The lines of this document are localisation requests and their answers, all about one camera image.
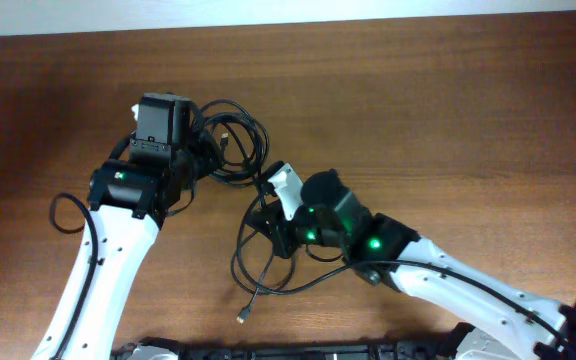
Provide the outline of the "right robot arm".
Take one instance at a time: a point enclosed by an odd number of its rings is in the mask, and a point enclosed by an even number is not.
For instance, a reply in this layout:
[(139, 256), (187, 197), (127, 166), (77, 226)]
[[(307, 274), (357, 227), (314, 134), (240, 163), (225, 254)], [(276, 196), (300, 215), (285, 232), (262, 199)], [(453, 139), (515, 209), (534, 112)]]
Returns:
[(576, 301), (566, 305), (514, 288), (448, 255), (432, 240), (373, 214), (335, 170), (302, 181), (288, 164), (267, 177), (244, 224), (276, 256), (300, 247), (338, 248), (347, 269), (461, 318), (438, 359), (576, 359)]

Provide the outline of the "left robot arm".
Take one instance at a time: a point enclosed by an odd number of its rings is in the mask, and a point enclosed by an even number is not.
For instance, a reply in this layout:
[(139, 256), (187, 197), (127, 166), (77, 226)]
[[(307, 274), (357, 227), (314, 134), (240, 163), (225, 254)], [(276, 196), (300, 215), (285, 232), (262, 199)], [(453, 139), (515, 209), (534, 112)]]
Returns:
[(95, 170), (79, 251), (36, 359), (107, 359), (139, 267), (184, 191), (223, 164), (189, 98), (146, 93), (136, 129)]

